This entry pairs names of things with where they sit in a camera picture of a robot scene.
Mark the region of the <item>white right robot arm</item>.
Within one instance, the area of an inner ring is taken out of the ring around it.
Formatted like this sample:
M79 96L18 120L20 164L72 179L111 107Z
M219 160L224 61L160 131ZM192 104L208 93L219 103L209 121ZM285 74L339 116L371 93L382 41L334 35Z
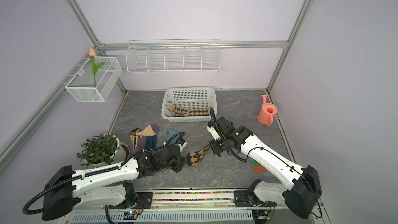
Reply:
M271 189L266 187L265 182L256 180L246 192L247 205L284 201L288 209L302 219L312 214L322 195L319 174L315 168L304 168L290 161L264 144L251 130L242 125L235 128L224 117L209 121L207 130L213 137L210 147L215 155L228 151L242 162L252 158L284 185L285 190L272 198Z

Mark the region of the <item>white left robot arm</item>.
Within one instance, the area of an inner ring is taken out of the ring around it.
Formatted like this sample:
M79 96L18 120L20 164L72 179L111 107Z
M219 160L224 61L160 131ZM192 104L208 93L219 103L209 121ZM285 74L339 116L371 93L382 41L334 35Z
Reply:
M162 170L180 172L186 161L181 156L183 149L184 145L179 144L140 150L123 162L96 169L74 171L71 166L62 167L44 190L25 204L22 212L42 214L42 220L58 219L82 203L83 195L90 190L154 176Z

